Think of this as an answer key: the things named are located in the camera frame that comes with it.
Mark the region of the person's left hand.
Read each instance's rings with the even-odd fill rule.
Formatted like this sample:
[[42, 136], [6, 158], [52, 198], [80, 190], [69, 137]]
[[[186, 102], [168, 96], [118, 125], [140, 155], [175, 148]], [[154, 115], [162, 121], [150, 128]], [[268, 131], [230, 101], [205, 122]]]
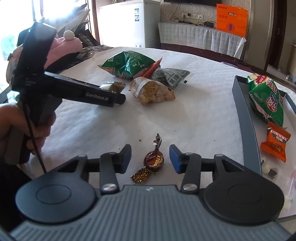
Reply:
[[[22, 109], [20, 109], [14, 103], [4, 103], [1, 104], [1, 159], [4, 158], [4, 154], [6, 152], [6, 148], [8, 146], [8, 137], [9, 131], [12, 127], [17, 128], [22, 133], [27, 136], [30, 136], [30, 132], [28, 129], [28, 124], [26, 122], [26, 118]], [[51, 133], [51, 127], [56, 121], [56, 114], [53, 113], [50, 115], [44, 125], [40, 125], [35, 127], [31, 122], [32, 131], [35, 137], [35, 142], [37, 145], [37, 149], [41, 152], [46, 138]]]

